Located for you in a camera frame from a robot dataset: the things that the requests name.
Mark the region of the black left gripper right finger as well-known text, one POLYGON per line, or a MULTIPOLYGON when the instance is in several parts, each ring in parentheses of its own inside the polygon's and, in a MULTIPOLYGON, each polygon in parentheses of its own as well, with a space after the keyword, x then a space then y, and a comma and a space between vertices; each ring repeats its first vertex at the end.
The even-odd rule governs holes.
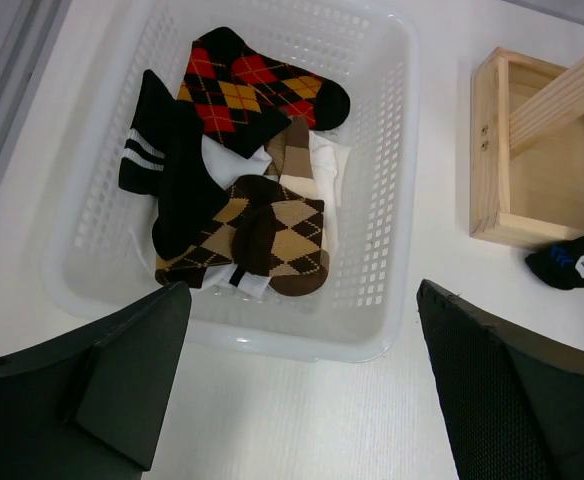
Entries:
POLYGON ((430 280, 416 294, 461 479, 584 479, 584 351, 430 280))

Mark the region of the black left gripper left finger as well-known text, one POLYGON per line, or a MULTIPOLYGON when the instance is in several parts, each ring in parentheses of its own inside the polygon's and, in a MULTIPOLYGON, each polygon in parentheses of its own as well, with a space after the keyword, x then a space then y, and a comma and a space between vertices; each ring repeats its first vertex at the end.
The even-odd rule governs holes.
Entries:
POLYGON ((0 479, 139 479, 191 309, 185 283, 0 357, 0 479))

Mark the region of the black sport sock blue accents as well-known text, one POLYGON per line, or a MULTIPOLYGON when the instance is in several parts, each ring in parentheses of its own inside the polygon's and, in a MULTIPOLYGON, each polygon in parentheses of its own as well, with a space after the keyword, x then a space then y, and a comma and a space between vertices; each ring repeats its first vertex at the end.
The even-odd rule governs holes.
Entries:
POLYGON ((584 236, 529 254, 525 263, 543 283, 559 290, 584 288, 584 236))

